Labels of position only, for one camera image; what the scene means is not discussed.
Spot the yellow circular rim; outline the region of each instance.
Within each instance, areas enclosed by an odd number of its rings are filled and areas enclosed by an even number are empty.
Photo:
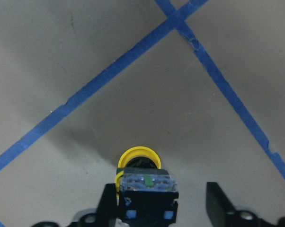
[[[161,162],[158,154],[151,148],[144,146],[133,147],[123,153],[119,159],[118,168],[126,167],[127,163],[136,157],[147,157],[155,163],[158,169],[161,169]]]

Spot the metal screw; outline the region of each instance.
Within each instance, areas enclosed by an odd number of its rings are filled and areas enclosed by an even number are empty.
[[[240,212],[240,217],[245,220],[253,220],[253,215],[250,212],[242,211]]]
[[[94,221],[95,221],[95,217],[92,216],[92,215],[88,215],[88,216],[85,218],[85,222],[86,222],[87,224],[92,224]]]

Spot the yellow wire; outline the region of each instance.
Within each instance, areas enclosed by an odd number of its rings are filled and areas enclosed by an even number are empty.
[[[115,187],[116,187],[116,192],[119,192],[119,182],[120,178],[124,175],[124,171],[120,171],[118,174],[116,174],[115,177]]]

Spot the green component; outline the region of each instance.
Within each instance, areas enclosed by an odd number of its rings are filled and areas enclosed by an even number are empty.
[[[144,176],[144,184],[148,187],[148,188],[152,188],[154,186],[153,181],[152,181],[152,177],[145,175]]]

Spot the gray floor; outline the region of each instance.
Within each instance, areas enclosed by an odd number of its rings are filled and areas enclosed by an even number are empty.
[[[165,19],[152,0],[0,1],[0,154]],[[187,23],[285,160],[285,0],[210,0]],[[285,180],[173,31],[0,172],[0,221],[66,226],[137,145],[178,181],[174,226],[211,226],[207,181],[285,215]]]

